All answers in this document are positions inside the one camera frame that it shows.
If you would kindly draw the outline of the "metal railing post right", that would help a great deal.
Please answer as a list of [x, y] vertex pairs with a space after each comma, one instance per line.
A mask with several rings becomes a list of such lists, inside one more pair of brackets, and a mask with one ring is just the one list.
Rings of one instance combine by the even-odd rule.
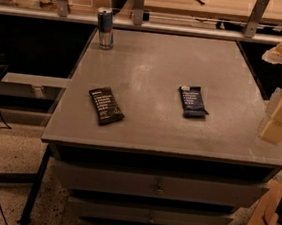
[[242, 29], [242, 34], [247, 38], [255, 36], [259, 23], [264, 15], [265, 9], [267, 9], [270, 0], [256, 0], [254, 7], [252, 8], [250, 17], [247, 20], [246, 25]]

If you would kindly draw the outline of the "Red Bull can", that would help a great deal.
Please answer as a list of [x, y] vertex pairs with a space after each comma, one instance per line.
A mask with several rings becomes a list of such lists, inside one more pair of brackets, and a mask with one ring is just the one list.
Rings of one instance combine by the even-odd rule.
[[107, 7], [98, 8], [97, 22], [99, 33], [99, 44], [102, 49], [109, 50], [113, 47], [113, 13]]

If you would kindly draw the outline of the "metal railing post middle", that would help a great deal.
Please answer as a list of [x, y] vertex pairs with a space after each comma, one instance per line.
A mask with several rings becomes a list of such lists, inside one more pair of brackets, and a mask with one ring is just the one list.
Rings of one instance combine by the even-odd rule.
[[145, 0], [134, 0], [133, 4], [133, 24], [136, 26], [141, 26], [143, 22], [143, 12], [144, 12]]

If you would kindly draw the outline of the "blue RXBAR blueberry bar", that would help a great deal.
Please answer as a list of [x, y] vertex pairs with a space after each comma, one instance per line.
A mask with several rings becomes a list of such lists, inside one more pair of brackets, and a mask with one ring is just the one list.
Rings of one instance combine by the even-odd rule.
[[179, 93], [185, 118], [202, 118], [208, 115], [203, 103], [200, 86], [180, 86]]

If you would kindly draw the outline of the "black RXBAR chocolate bar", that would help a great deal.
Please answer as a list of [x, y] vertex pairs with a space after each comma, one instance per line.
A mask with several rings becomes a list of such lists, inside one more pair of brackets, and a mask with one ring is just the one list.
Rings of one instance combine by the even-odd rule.
[[89, 94], [98, 113], [99, 125], [103, 126], [124, 119], [125, 115], [119, 108], [110, 87], [92, 89]]

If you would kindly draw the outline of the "black table leg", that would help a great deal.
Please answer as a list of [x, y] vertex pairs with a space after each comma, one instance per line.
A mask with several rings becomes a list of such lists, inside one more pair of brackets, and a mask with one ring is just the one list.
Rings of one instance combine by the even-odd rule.
[[29, 225], [31, 223], [31, 213], [32, 209], [35, 204], [35, 199], [38, 196], [39, 189], [41, 188], [41, 182], [45, 174], [45, 170], [47, 169], [48, 160], [51, 156], [51, 150], [50, 147], [47, 146], [44, 150], [44, 155], [42, 157], [42, 160], [40, 161], [39, 169], [37, 170], [35, 179], [33, 181], [32, 188], [30, 189], [29, 196], [27, 197], [26, 205], [23, 209], [22, 215], [20, 216], [20, 219], [18, 220], [18, 224], [20, 225]]

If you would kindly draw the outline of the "grey drawer cabinet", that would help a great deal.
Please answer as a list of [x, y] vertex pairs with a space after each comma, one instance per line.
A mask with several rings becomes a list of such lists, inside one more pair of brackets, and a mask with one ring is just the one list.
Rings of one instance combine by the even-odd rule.
[[[265, 104], [237, 44], [118, 30], [92, 42], [42, 139], [80, 225], [228, 225], [282, 171], [257, 136]], [[208, 115], [185, 118], [180, 86]], [[99, 125], [89, 91], [110, 87], [123, 120]]]

